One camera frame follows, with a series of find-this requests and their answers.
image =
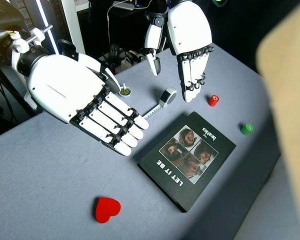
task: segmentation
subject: book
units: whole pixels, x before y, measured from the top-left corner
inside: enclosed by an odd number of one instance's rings
[[[235,147],[192,112],[138,165],[182,212],[188,212]]]

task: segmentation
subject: gray table surface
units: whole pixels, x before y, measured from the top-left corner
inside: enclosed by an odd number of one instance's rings
[[[158,103],[167,87],[178,90],[169,107],[149,118],[149,129],[129,157],[45,112],[0,136],[0,240],[171,240],[191,235],[188,231],[193,228],[202,239],[221,239],[220,234],[222,239],[233,238],[279,154],[274,128],[269,125],[271,112],[262,79],[215,46],[206,67],[206,84],[195,100],[186,103],[176,57],[169,50],[159,57],[161,73],[157,77],[145,61],[117,75],[121,84],[132,88],[131,96],[124,101],[141,114]],[[216,107],[207,104],[212,94],[220,97]],[[191,210],[181,213],[137,163],[180,117],[193,111],[233,141],[236,148]],[[242,135],[241,123],[252,123],[254,132]],[[266,152],[252,160],[247,154],[256,150],[256,142],[257,152]],[[253,174],[254,164],[257,174]],[[249,174],[241,177],[238,169]],[[227,182],[234,173],[236,181],[250,183],[255,189],[248,193],[248,185],[241,189],[234,182],[236,193],[230,195],[233,187]],[[223,193],[231,197],[228,202]],[[94,202],[101,196],[121,203],[120,214],[106,224],[94,219]],[[234,207],[237,198],[241,207]],[[236,217],[224,221],[227,215],[215,214],[222,208]],[[216,210],[207,213],[207,209]],[[219,219],[210,217],[200,222],[202,216],[209,215]]]

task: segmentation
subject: green bottle cap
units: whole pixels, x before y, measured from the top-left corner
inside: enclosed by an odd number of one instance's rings
[[[243,135],[248,135],[253,131],[254,131],[254,126],[251,123],[248,123],[241,128],[241,133]]]

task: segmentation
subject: beige blurred object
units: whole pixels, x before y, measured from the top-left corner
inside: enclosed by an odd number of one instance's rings
[[[257,64],[271,98],[300,215],[300,5],[264,38]]]

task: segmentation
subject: metal rod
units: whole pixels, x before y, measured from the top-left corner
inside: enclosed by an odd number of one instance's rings
[[[43,33],[46,33],[48,30],[50,30],[50,29],[52,29],[52,28],[53,28],[53,26],[52,26],[52,25],[49,25],[49,26],[45,27],[44,29],[42,29],[41,31],[42,31]],[[25,41],[26,41],[27,44],[29,44],[29,43],[31,43],[32,41],[36,40],[36,39],[37,39],[37,36],[31,36],[31,37],[29,37],[28,39],[26,39]]]

